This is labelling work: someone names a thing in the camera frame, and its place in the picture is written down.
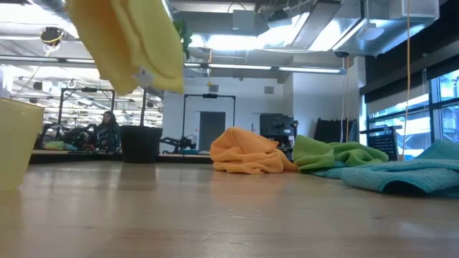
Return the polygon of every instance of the yellow cup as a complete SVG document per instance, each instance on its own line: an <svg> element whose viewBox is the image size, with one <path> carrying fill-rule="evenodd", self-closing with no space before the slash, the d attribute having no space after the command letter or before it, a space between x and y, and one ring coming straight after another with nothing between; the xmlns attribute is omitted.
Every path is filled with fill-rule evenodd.
<svg viewBox="0 0 459 258"><path fill-rule="evenodd" d="M0 98L0 191L15 190L24 180L43 107Z"/></svg>

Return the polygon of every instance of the black basket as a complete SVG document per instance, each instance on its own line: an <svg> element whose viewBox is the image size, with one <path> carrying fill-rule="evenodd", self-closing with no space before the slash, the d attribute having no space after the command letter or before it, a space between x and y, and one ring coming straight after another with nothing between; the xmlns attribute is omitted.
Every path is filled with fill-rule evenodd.
<svg viewBox="0 0 459 258"><path fill-rule="evenodd" d="M375 128L360 132L367 134L368 146L380 150L389 156L390 161L397 161L397 136L395 130L402 129L401 125Z"/></svg>
<svg viewBox="0 0 459 258"><path fill-rule="evenodd" d="M159 154L162 128L121 126L121 148L126 163L155 163Z"/></svg>

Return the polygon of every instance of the ceiling light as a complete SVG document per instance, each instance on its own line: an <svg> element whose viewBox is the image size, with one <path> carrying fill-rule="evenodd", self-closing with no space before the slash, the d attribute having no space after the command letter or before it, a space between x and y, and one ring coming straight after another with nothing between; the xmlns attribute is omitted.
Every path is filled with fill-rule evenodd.
<svg viewBox="0 0 459 258"><path fill-rule="evenodd" d="M258 44L254 36L212 35L206 47L215 50L252 50L258 48Z"/></svg>
<svg viewBox="0 0 459 258"><path fill-rule="evenodd" d="M331 68L313 68L313 67L279 67L279 71L283 72L312 72L312 73L326 73L326 74L340 74L341 69Z"/></svg>
<svg viewBox="0 0 459 258"><path fill-rule="evenodd" d="M360 21L348 34L346 34L346 36L344 36L342 39L340 39L338 41L338 43L336 43L333 47L332 47L332 50L337 50L338 48L340 48L344 43L346 43L352 36L355 35L355 33L357 33L364 25L365 25L365 21L362 20Z"/></svg>
<svg viewBox="0 0 459 258"><path fill-rule="evenodd" d="M0 35L1 40L38 40L40 37L27 35Z"/></svg>
<svg viewBox="0 0 459 258"><path fill-rule="evenodd" d="M77 103L82 105L93 105L93 102L90 100L77 100Z"/></svg>
<svg viewBox="0 0 459 258"><path fill-rule="evenodd" d="M209 64L209 68L271 70L271 66L245 65L245 64Z"/></svg>
<svg viewBox="0 0 459 258"><path fill-rule="evenodd" d="M201 64L199 64L199 63L184 63L184 66L188 67L188 68L200 68Z"/></svg>
<svg viewBox="0 0 459 258"><path fill-rule="evenodd" d="M79 63L79 64L94 64L93 59L66 59L67 62Z"/></svg>
<svg viewBox="0 0 459 258"><path fill-rule="evenodd" d="M75 98L81 98L81 96L79 96L78 94L75 94L75 92L70 92L70 91L66 91L64 93L64 95L66 95L66 97L75 97Z"/></svg>
<svg viewBox="0 0 459 258"><path fill-rule="evenodd" d="M58 58L50 57L20 57L20 56L1 56L1 61L25 61L25 62L59 62Z"/></svg>

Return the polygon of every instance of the ventilation duct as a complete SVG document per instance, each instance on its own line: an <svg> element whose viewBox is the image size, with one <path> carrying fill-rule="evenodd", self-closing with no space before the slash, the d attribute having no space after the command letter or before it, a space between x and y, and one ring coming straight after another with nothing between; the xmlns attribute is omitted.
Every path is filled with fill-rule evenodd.
<svg viewBox="0 0 459 258"><path fill-rule="evenodd" d="M345 19L334 17L331 21L337 28L345 28L345 35L332 47L334 51L351 52L360 55L378 55L388 52L400 43L407 40L407 4L408 0L368 0L368 13L365 3L357 0L347 0L342 9L359 4L361 18L353 24L346 24ZM362 40L359 35L366 29L366 17L377 28L384 32L374 40ZM440 3L438 0L412 0L410 10L410 36L414 36L431 25L440 17Z"/></svg>

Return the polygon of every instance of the doorway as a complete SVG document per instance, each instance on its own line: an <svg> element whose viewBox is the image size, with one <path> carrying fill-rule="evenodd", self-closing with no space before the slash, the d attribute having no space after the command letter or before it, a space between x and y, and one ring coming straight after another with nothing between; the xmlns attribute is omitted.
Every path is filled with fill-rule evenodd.
<svg viewBox="0 0 459 258"><path fill-rule="evenodd" d="M201 112L199 150L210 151L210 145L224 132L225 112Z"/></svg>

